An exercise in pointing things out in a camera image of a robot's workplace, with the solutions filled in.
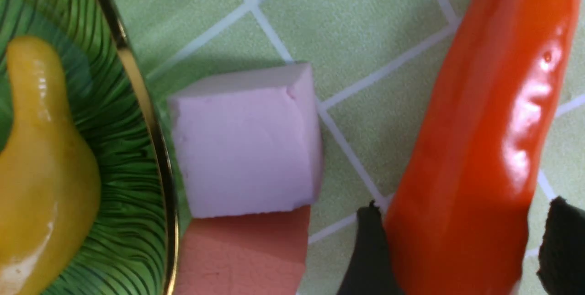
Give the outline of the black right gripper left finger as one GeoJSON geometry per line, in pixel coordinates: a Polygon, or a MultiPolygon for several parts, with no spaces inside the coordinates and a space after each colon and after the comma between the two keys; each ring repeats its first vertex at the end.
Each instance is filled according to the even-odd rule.
{"type": "Polygon", "coordinates": [[[356,212],[357,233],[339,295],[403,295],[391,264],[382,212],[372,200],[356,212]]]}

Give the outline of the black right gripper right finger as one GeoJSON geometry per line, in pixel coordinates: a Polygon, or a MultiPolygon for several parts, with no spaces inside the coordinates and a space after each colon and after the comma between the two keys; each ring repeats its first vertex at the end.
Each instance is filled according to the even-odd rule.
{"type": "Polygon", "coordinates": [[[585,293],[585,212],[561,196],[550,202],[538,261],[548,295],[585,293]]]}

